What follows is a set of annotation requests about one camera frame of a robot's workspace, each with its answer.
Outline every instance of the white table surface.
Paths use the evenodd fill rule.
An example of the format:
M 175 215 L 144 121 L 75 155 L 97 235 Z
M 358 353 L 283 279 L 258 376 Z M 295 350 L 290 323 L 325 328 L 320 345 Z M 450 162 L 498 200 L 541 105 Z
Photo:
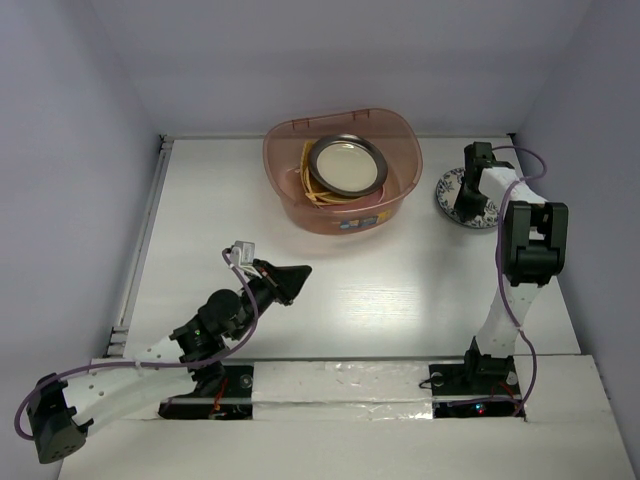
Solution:
M 213 291 L 236 289 L 220 251 L 247 240 L 256 243 L 258 258 L 309 264 L 313 273 L 293 306 L 267 311 L 235 358 L 462 355 L 495 293 L 496 232 L 452 223 L 436 206 L 434 189 L 443 173 L 463 165 L 463 148 L 476 140 L 511 143 L 421 139 L 422 178 L 399 213 L 345 236 L 309 233 L 286 217 L 264 172 L 262 140 L 175 141 L 125 354 L 189 320 Z M 496 156 L 518 166 L 511 150 Z M 579 353 L 555 279 L 533 304 L 526 329 L 541 354 Z M 528 353 L 520 341 L 517 352 Z
M 291 368 L 296 369 L 282 370 L 287 379 L 293 378 Z M 516 368 L 527 384 L 530 359 L 516 358 Z M 264 386 L 276 390 L 271 397 L 294 393 L 290 382 L 273 382 L 277 371 L 267 377 Z M 326 421 L 318 415 L 236 422 L 120 420 L 68 457 L 60 480 L 634 478 L 591 357 L 540 358 L 537 385 L 527 403 L 527 422 Z M 428 391 L 417 391 L 428 400 Z

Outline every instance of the blue and white plate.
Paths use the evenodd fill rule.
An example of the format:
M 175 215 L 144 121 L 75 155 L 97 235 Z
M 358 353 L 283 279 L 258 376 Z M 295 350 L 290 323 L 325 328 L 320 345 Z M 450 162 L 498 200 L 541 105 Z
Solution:
M 438 205 L 440 205 L 440 208 L 446 213 L 447 217 L 465 227 L 478 229 L 495 227 L 498 224 L 498 207 L 496 207 L 491 200 L 487 201 L 487 206 L 484 209 L 484 217 L 478 215 L 468 222 L 463 222 L 460 220 L 460 217 L 458 217 L 458 214 L 453 209 L 453 205 L 456 203 L 463 176 L 464 168 L 460 167 L 454 168 L 440 177 L 438 185 L 436 185 L 436 200 L 438 201 Z

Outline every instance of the screw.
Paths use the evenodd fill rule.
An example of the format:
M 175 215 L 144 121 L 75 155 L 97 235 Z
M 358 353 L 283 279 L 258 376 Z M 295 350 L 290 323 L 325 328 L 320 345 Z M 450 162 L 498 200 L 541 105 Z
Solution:
M 240 377 L 240 386 L 242 388 L 251 388 L 253 386 L 253 377 L 249 374 Z
M 431 374 L 431 385 L 434 387 L 441 387 L 444 385 L 444 379 L 442 378 L 442 374 L 440 372 L 433 372 Z
M 518 375 L 516 375 L 516 372 L 509 372 L 509 375 L 507 375 L 507 385 L 517 385 L 518 383 Z

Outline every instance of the translucent plastic container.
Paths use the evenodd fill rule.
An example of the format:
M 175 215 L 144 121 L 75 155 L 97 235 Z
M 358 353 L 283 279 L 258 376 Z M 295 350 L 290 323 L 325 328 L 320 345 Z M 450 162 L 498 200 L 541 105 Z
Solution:
M 387 180 L 379 192 L 358 202 L 319 208 L 305 196 L 300 181 L 304 143 L 342 133 L 358 135 L 378 147 L 389 167 Z M 289 218 L 326 235 L 362 232 L 388 221 L 422 173 L 420 146 L 409 124 L 397 113 L 378 108 L 281 123 L 267 134 L 262 155 L 271 186 Z

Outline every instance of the red wire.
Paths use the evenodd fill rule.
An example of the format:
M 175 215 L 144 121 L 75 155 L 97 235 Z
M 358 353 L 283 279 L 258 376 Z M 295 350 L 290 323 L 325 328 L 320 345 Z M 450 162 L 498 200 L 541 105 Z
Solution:
M 498 385 L 504 388 L 511 398 L 514 398 L 516 396 L 515 393 L 513 393 L 513 390 L 511 390 L 506 383 L 500 382 L 498 383 Z
M 215 396 L 215 398 L 213 400 L 213 408 L 209 412 L 209 415 L 213 415 L 218 410 L 218 402 L 220 401 L 220 399 L 224 395 L 224 390 L 225 390 L 225 388 L 227 388 L 227 383 L 229 383 L 229 379 L 225 378 L 224 381 L 222 382 L 222 386 L 220 387 L 220 391 L 216 394 L 216 396 Z

